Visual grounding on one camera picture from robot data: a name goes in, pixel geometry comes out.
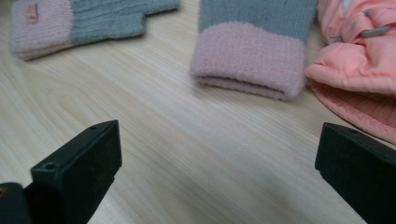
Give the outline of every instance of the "wood grain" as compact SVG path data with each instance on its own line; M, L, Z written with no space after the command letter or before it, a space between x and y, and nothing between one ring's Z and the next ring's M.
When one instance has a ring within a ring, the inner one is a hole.
M349 126L309 90L293 102L189 77L199 1L151 16L144 35L31 62L8 51L0 2L0 182L85 128L118 119L123 166L90 223L364 223L314 168L324 121ZM307 63L323 47L318 24Z

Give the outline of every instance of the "screw hole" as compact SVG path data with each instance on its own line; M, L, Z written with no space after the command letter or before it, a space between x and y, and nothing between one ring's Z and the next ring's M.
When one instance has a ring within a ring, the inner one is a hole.
M0 189L0 198L2 198L3 196L5 196L7 194L7 189Z
M43 165L43 168L46 170L54 170L56 168L56 163L55 162L47 162Z

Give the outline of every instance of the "black plastic part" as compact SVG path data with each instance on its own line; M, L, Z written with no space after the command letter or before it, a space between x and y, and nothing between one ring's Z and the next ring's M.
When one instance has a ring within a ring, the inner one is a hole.
M118 121L91 126L34 166L33 183L26 189L16 184L18 190L15 185L10 191L6 186L0 198L0 224L85 224L120 167ZM7 222L19 217L30 219Z
M0 224L32 224L20 184L0 184Z
M367 223L396 223L396 150L324 123L315 167Z

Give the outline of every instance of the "light wood surface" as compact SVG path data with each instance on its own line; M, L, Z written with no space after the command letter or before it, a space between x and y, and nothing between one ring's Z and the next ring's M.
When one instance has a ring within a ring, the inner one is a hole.
M144 35L31 62L8 51L0 1L0 183L89 126L118 119L123 165L90 223L364 223L315 170L323 122L350 127L310 90L292 102L189 77L198 0ZM318 24L307 63L323 47Z

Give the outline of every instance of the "pink glove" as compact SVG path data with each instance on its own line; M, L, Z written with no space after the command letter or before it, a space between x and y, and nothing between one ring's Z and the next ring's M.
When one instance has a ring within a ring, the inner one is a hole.
M396 0L319 0L324 48L305 69L319 100L396 144Z

